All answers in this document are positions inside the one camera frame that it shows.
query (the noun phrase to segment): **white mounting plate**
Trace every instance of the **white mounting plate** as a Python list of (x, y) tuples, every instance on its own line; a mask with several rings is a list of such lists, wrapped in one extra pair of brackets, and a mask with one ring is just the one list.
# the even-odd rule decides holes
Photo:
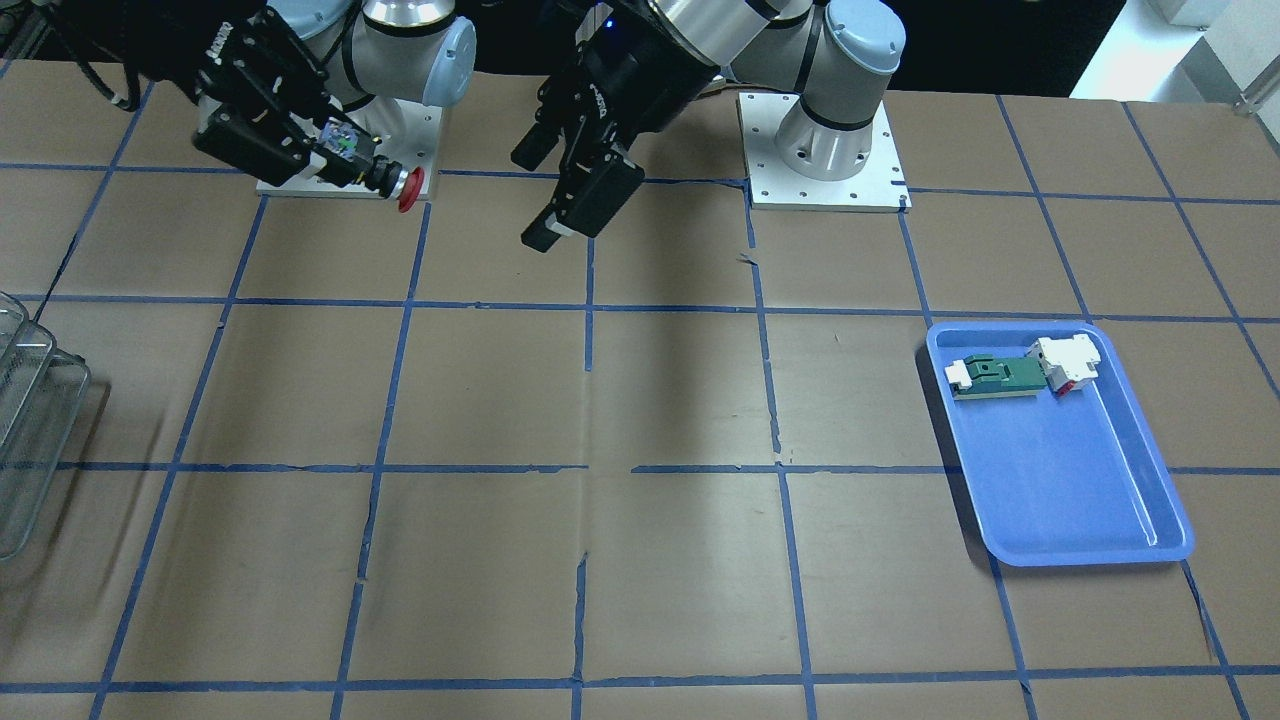
[(773, 136), (799, 97), (794, 92), (740, 92), (737, 96), (753, 206), (847, 213), (897, 213), (911, 208), (911, 193), (906, 191), (883, 102), (872, 120), (872, 151), (860, 173), (846, 181), (828, 182), (788, 168), (773, 145)]
[[(404, 165), (407, 170), (422, 168), (425, 178), (422, 179), (422, 190), (417, 193), (417, 197), (419, 200), (426, 200), (431, 196), (431, 188), (435, 184), (435, 160), (439, 155), (444, 109), (428, 108), (408, 100), (397, 100), (396, 102), (399, 104), (401, 110), (404, 113), (407, 129), (406, 137), (398, 138), (394, 142), (396, 150), (388, 152), (387, 156)], [(367, 129), (378, 135), (376, 128)], [(380, 195), (362, 184), (351, 183), (347, 187), (337, 187), (319, 178), (293, 178), (280, 187), (260, 181), (257, 183), (257, 193), (275, 197), (364, 197), (369, 200), (384, 200)]]

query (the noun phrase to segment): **blue tray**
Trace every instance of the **blue tray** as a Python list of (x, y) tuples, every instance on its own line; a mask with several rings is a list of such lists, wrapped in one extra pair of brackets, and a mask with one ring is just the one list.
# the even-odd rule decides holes
[[(1039, 337), (1085, 333), (1098, 379), (1053, 397), (956, 400), (943, 368), (969, 355), (1020, 356)], [(1084, 323), (940, 323), (927, 346), (983, 542), (1009, 565), (1183, 560), (1187, 512), (1120, 365)]]

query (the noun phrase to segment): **white wall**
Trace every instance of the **white wall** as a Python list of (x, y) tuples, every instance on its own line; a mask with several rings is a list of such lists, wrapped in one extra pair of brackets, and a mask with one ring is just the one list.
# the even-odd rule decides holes
[[(1249, 85), (1280, 55), (1280, 0), (1231, 0), (1204, 40), (1231, 79), (1240, 87)], [(1272, 95), (1258, 114), (1280, 138), (1280, 95)]]

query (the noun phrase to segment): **blue grid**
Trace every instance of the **blue grid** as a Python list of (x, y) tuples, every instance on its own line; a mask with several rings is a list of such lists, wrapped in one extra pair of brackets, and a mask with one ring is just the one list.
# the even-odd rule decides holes
[[(12, 61), (5, 63), (0, 67), (0, 78), (3, 78), (9, 69)], [(147, 92), (143, 96), (143, 109), (146, 100), (150, 96), (151, 87), (147, 87)], [(573, 628), (573, 647), (575, 647), (575, 662), (573, 670), (570, 676), (566, 678), (512, 678), (512, 679), (419, 679), (419, 680), (349, 680), (347, 678), (347, 670), (349, 667), (352, 646), (355, 642), (355, 632), (358, 624), (360, 605), (362, 597), (364, 582), (366, 578), (369, 557), (372, 547), (372, 539), (375, 537), (375, 523), (378, 511), (378, 500), (380, 489), (380, 478), (384, 473), (557, 473), (566, 469), (580, 469), (581, 465), (396, 465), (385, 462), (385, 450), (387, 441), (389, 438), (393, 418), (394, 418), (394, 402), (398, 387), (399, 373), (403, 364), (404, 346), (407, 336), (411, 327), (411, 318), (415, 309), (419, 307), (471, 307), (471, 309), (494, 309), (494, 310), (563, 310), (563, 311), (582, 311), (585, 314), (585, 332), (586, 332), (586, 351), (584, 357), (584, 365), (586, 370), (591, 369), (593, 359), (593, 323), (595, 313), (754, 313), (758, 319), (759, 334), (760, 334), (760, 352), (762, 363), (764, 370), (765, 380), (765, 396), (769, 405), (771, 414), (771, 432), (774, 452), (781, 452), (781, 436), (778, 428), (777, 416), (777, 404), (773, 392), (773, 377), (772, 377), (772, 364), (769, 357), (768, 346), (768, 316), (771, 315), (791, 315), (791, 314), (817, 314), (817, 315), (867, 315), (867, 316), (918, 316), (924, 319), (927, 324), (932, 324), (934, 318), (988, 318), (988, 316), (1019, 316), (1019, 318), (1037, 318), (1037, 319), (1107, 319), (1116, 322), (1172, 322), (1172, 323), (1233, 323), (1235, 324), (1245, 338), (1254, 359), (1257, 360), (1260, 368), (1262, 369), (1271, 389), (1276, 392), (1280, 397), (1280, 391), (1276, 388), (1274, 375), (1267, 368), (1261, 354), (1257, 351), (1252, 337), (1248, 333), (1247, 323), (1258, 324), (1276, 324), (1280, 323), (1280, 318), (1248, 318), (1242, 316), (1235, 310), (1231, 299), (1228, 295), (1225, 286), (1219, 278), (1212, 263), (1208, 259), (1203, 246), (1192, 227), (1183, 205), (1185, 204), (1225, 204), (1225, 205), (1280, 205), (1280, 201), (1275, 200), (1230, 200), (1230, 199), (1202, 199), (1202, 197), (1179, 197), (1174, 192), (1169, 179), (1166, 178), (1164, 170), (1160, 167), (1158, 160), (1155, 156), (1151, 146), (1148, 145), (1146, 137), (1142, 133), (1140, 127), (1134, 119), (1133, 114), (1125, 106), (1125, 111), (1129, 117), (1133, 129), (1137, 133), (1139, 141), (1142, 142), (1144, 150), (1147, 151), (1157, 174), (1161, 177), (1169, 195), (1167, 197), (1149, 197), (1149, 196), (1103, 196), (1103, 195), (1084, 195), (1084, 193), (1050, 193), (1042, 192), (1036, 182), (1034, 174), (1032, 172), (1030, 164), (1027, 160), (1025, 154), (1018, 140), (1016, 129), (1007, 111), (1004, 106), (1004, 100), (997, 97), (1001, 113), (1007, 124), (1010, 132), (1010, 138), (1018, 150), (1019, 158), (1027, 172), (1028, 179), (1032, 186), (1030, 192), (1025, 191), (986, 191), (986, 190), (956, 190), (956, 188), (927, 188), (927, 187), (913, 187), (913, 192), (946, 192), (946, 193), (961, 193), (961, 195), (993, 195), (993, 196), (1018, 196), (1018, 197), (1036, 197), (1041, 210), (1044, 217), (1046, 225), (1048, 227), (1051, 236), (1053, 237), (1055, 246), (1059, 251), (1059, 256), (1062, 261), (1062, 268), (1066, 272), (1073, 291), (1080, 305), (1079, 314), (1050, 314), (1050, 313), (983, 313), (983, 311), (952, 311), (952, 310), (934, 310), (929, 307), (928, 299), (925, 296), (924, 282), (920, 275), (919, 264), (915, 256), (914, 246), (911, 243), (910, 229), (908, 224), (908, 217), (905, 214), (899, 215), (900, 228), (902, 232), (902, 240), (910, 259), (913, 275), (916, 283), (916, 290), (919, 293), (920, 310), (881, 310), (881, 309), (828, 309), (828, 307), (771, 307), (764, 301), (763, 283), (760, 277), (759, 266), (753, 264), (753, 284), (755, 288), (755, 305), (751, 307), (739, 307), (739, 306), (663, 306), (663, 305), (598, 305), (594, 299), (594, 240), (588, 242), (588, 277), (586, 277), (586, 299), (582, 305), (545, 305), (545, 304), (492, 304), (492, 302), (435, 302), (435, 301), (421, 301), (415, 299), (416, 282), (419, 275), (419, 269), (422, 263), (422, 256), (425, 251), (428, 225), (430, 219), (430, 210), (426, 209), (424, 213), (422, 227), (419, 238), (419, 246), (415, 256), (415, 272), (412, 273), (410, 288), (406, 295), (404, 301), (361, 301), (361, 300), (303, 300), (303, 299), (241, 299), (238, 297), (238, 288), (241, 279), (244, 273), (244, 268), (248, 263), (250, 254), (252, 252), (253, 242), (257, 236), (257, 229), (261, 224), (262, 215), (268, 206), (268, 200), (262, 199), (257, 214), (253, 219), (252, 228), (246, 240), (241, 260), (232, 282), (232, 286), (225, 297), (122, 297), (122, 296), (76, 296), (76, 295), (52, 295), (54, 300), (59, 301), (81, 301), (81, 302), (177, 302), (177, 304), (220, 304), (221, 305), (221, 323), (218, 329), (215, 329), (212, 338), (210, 341), (210, 347), (206, 354), (205, 364), (201, 370), (200, 379), (197, 382), (196, 389), (192, 396), (192, 401), (188, 406), (186, 420), (183, 423), (182, 432), (172, 460), (168, 464), (164, 462), (65, 462), (64, 468), (78, 468), (86, 470), (99, 470), (99, 471), (140, 471), (140, 470), (165, 470), (165, 480), (156, 503), (155, 512), (152, 515), (150, 528), (147, 532), (146, 541), (143, 543), (142, 555), (136, 570), (133, 582), (129, 588), (129, 594), (125, 602), (124, 611), (116, 629), (114, 642), (111, 644), (110, 653), (106, 660), (106, 665), (102, 671), (102, 676), (97, 683), (0, 683), (0, 694), (10, 693), (93, 693), (93, 706), (90, 714), (91, 720), (96, 720), (102, 710), (104, 701), (108, 694), (111, 693), (157, 693), (157, 692), (332, 692), (333, 693), (333, 708), (332, 717), (334, 720), (340, 719), (342, 715), (342, 702), (346, 693), (349, 692), (376, 692), (376, 691), (462, 691), (462, 689), (567, 689), (572, 694), (571, 702), (571, 715), (573, 720), (579, 720), (581, 716), (581, 692), (586, 688), (621, 688), (621, 687), (707, 687), (707, 685), (800, 685), (805, 691), (806, 700), (806, 714), (808, 717), (815, 720), (818, 717), (817, 703), (814, 700), (815, 685), (822, 684), (874, 684), (874, 683), (948, 683), (948, 682), (1012, 682), (1016, 680), (1024, 689), (1024, 698), (1027, 703), (1028, 717), (1036, 719), (1036, 706), (1032, 694), (1032, 682), (1039, 679), (1071, 679), (1071, 678), (1125, 678), (1125, 676), (1224, 676), (1231, 689), (1233, 697), (1236, 702), (1242, 719), (1248, 719), (1248, 710), (1244, 706), (1243, 698), (1240, 696), (1238, 684), (1235, 682), (1236, 676), (1244, 675), (1280, 675), (1280, 665), (1233, 665), (1229, 662), (1226, 653), (1222, 650), (1221, 641), (1213, 626), (1212, 619), (1210, 616), (1208, 609), (1199, 593), (1196, 584), (1196, 579), (1192, 574), (1190, 565), (1185, 561), (1181, 564), (1181, 569), (1187, 577), (1189, 591), (1192, 592), (1206, 626), (1206, 632), (1211, 639), (1213, 650), (1217, 655), (1217, 665), (1194, 665), (1194, 666), (1143, 666), (1143, 667), (1074, 667), (1074, 669), (1033, 669), (1027, 667), (1025, 661), (1021, 656), (1020, 641), (1018, 637), (1016, 621), (1014, 618), (1012, 609), (1009, 603), (1007, 593), (1004, 587), (1004, 579), (1001, 575), (1000, 564), (993, 556), (988, 553), (988, 560), (991, 564), (991, 573), (996, 582), (997, 592), (1001, 601), (1001, 609), (1004, 611), (1007, 630), (1010, 635), (1011, 650), (1015, 659), (1014, 670), (986, 670), (986, 671), (942, 671), (942, 673), (846, 673), (846, 674), (815, 674), (812, 670), (812, 661), (809, 659), (808, 647), (808, 632), (805, 623), (805, 610), (804, 610), (804, 593), (800, 582), (800, 557), (796, 550), (794, 519), (790, 507), (790, 488), (787, 478), (794, 474), (812, 474), (812, 473), (837, 473), (837, 474), (943, 474), (948, 471), (956, 471), (956, 468), (947, 468), (942, 465), (927, 465), (927, 466), (895, 466), (895, 468), (879, 468), (879, 466), (855, 466), (855, 465), (791, 465), (776, 461), (773, 465), (760, 465), (760, 466), (723, 466), (723, 465), (644, 465), (637, 466), (634, 473), (754, 473), (754, 474), (776, 474), (778, 478), (778, 492), (782, 501), (783, 510), (783, 528), (787, 543), (787, 557), (792, 582), (792, 601), (795, 607), (795, 619), (797, 626), (797, 639), (799, 651), (801, 659), (801, 671), (799, 674), (772, 674), (772, 675), (755, 675), (755, 676), (718, 676), (718, 675), (696, 675), (696, 676), (681, 676), (681, 678), (663, 678), (663, 676), (635, 676), (635, 678), (609, 678), (599, 680), (586, 680), (582, 676), (582, 662), (584, 662), (584, 616), (585, 616), (585, 602), (586, 602), (586, 589), (588, 589), (588, 557), (584, 556), (577, 566), (576, 573), (576, 602), (575, 602), (575, 628)], [(100, 183), (97, 192), (86, 210), (82, 219), (81, 227), (77, 231), (76, 237), (68, 247), (67, 256), (63, 261), (63, 268), (70, 261), (74, 250), (78, 246), (79, 237), (83, 234), (84, 229), (88, 227), (92, 219), (93, 211), (99, 205), (111, 177), (115, 173), (133, 173), (133, 172), (146, 172), (146, 173), (236, 173), (237, 170), (230, 170), (225, 168), (165, 168), (165, 167), (125, 167), (119, 164), (119, 159), (129, 141), (129, 137), (137, 124), (137, 119), (141, 117), (141, 110), (138, 115), (131, 122), (128, 129), (122, 138), (115, 155), (109, 165), (74, 165), (74, 164), (31, 164), (31, 163), (0, 163), (0, 169), (45, 169), (45, 170), (68, 170), (68, 172), (101, 172), (104, 173), (102, 182)], [(550, 174), (540, 173), (492, 173), (480, 170), (444, 170), (442, 174), (454, 174), (454, 176), (480, 176), (480, 177), (541, 177), (541, 178), (554, 178)], [(669, 178), (650, 178), (648, 182), (658, 184), (668, 183), (714, 183), (724, 184), (730, 187), (736, 187), (744, 191), (744, 206), (746, 209), (748, 220), (748, 245), (749, 247), (755, 247), (755, 234), (750, 220), (750, 193), (746, 183), (742, 179), (733, 178), (708, 178), (708, 179), (669, 179)], [(1204, 261), (1211, 277), (1215, 281), (1222, 299), (1226, 301), (1230, 316), (1161, 316), (1161, 315), (1091, 315), (1084, 297), (1075, 282), (1074, 273), (1071, 270), (1070, 263), (1066, 258), (1065, 250), (1057, 238), (1056, 228), (1053, 227), (1052, 217), (1048, 211), (1046, 197), (1073, 197), (1073, 199), (1091, 199), (1091, 200), (1110, 200), (1110, 201), (1126, 201), (1126, 202), (1172, 202), (1178, 208), (1180, 217), (1187, 227), (1188, 234), (1194, 242), (1201, 258)], [(28, 296), (24, 300), (44, 300), (40, 296)], [(192, 464), (182, 462), (182, 455), (186, 448), (187, 439), (189, 437), (196, 413), (200, 407), (201, 397), (204, 395), (205, 387), (207, 386), (209, 375), (212, 364), (216, 359), (219, 346), (221, 343), (224, 324), (232, 311), (237, 305), (319, 305), (319, 306), (375, 306), (375, 307), (402, 307), (402, 323), (401, 333), (397, 342), (396, 360), (392, 372), (390, 386), (388, 388), (388, 404), (384, 416), (381, 436), (379, 439), (378, 457), (372, 465), (262, 465), (262, 464)], [(1180, 474), (1249, 474), (1249, 475), (1280, 475), (1280, 468), (1170, 468), (1174, 473)], [(161, 527), (164, 518), (164, 511), (173, 489), (174, 479), (178, 473), (187, 471), (201, 471), (201, 473), (273, 473), (273, 471), (311, 471), (311, 473), (372, 473), (372, 482), (370, 487), (370, 512), (366, 521), (365, 532), (361, 542), (360, 553), (360, 566), (357, 573), (356, 583), (352, 588), (352, 602), (348, 614), (347, 633), (344, 637), (342, 657), (339, 659), (339, 667), (334, 680), (298, 680), (298, 682), (248, 682), (248, 680), (230, 680), (230, 682), (116, 682), (114, 680), (115, 665), (119, 660), (120, 651), (123, 648), (129, 623), (132, 620), (133, 610), (137, 605), (137, 600), (146, 578), (147, 566), (151, 560), (151, 553), (155, 548), (156, 538)]]

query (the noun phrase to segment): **white plastic terminal block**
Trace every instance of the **white plastic terminal block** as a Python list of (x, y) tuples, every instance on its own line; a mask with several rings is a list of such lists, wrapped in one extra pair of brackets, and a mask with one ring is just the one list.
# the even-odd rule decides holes
[(945, 368), (947, 374), (947, 382), (951, 387), (956, 389), (969, 389), (973, 387), (973, 378), (969, 377), (969, 368), (965, 366), (964, 360), (956, 360), (955, 363)]
[(1060, 397), (1089, 384), (1098, 377), (1098, 364), (1102, 363), (1098, 348), (1084, 333), (1066, 340), (1042, 337), (1027, 351), (1027, 356), (1039, 360), (1048, 387)]

